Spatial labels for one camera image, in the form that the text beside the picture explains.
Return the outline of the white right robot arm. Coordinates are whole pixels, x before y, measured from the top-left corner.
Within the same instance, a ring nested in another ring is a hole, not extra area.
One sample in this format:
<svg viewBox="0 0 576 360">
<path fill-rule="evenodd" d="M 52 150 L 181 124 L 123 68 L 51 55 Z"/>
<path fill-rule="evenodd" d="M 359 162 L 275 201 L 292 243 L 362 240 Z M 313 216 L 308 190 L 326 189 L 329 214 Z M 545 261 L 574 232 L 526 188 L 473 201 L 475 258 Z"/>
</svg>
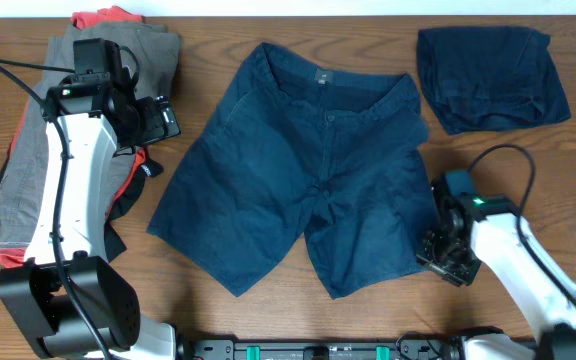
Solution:
<svg viewBox="0 0 576 360">
<path fill-rule="evenodd" d="M 454 286 L 469 286 L 481 266 L 501 282 L 534 340 L 519 342 L 490 327 L 443 346 L 445 359 L 576 359 L 576 284 L 541 247 L 505 195 L 480 196 L 470 174 L 431 183 L 438 223 L 421 239 L 417 261 Z"/>
</svg>

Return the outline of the navy blue shorts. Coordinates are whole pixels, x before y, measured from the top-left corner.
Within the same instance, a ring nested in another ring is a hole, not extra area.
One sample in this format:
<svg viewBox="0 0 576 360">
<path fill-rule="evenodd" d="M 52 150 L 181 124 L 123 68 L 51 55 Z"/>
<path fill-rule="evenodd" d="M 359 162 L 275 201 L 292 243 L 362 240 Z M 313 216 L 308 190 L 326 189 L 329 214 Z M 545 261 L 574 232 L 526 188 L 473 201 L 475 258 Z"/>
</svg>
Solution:
<svg viewBox="0 0 576 360">
<path fill-rule="evenodd" d="M 242 62 L 148 225 L 242 295 L 303 239 L 332 298 L 420 271 L 435 208 L 408 74 L 317 66 L 262 43 Z"/>
</svg>

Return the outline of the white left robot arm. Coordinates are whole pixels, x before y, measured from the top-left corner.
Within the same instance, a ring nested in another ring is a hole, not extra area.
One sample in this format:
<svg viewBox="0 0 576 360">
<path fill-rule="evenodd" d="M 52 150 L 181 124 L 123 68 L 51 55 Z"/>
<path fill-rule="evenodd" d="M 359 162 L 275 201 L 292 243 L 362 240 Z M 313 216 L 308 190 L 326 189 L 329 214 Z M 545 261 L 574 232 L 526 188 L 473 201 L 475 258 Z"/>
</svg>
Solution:
<svg viewBox="0 0 576 360">
<path fill-rule="evenodd" d="M 48 165 L 39 219 L 20 267 L 0 271 L 0 300 L 42 359 L 174 359 L 173 326 L 140 312 L 108 263 L 104 195 L 125 103 L 102 85 L 61 85 L 44 101 Z"/>
</svg>

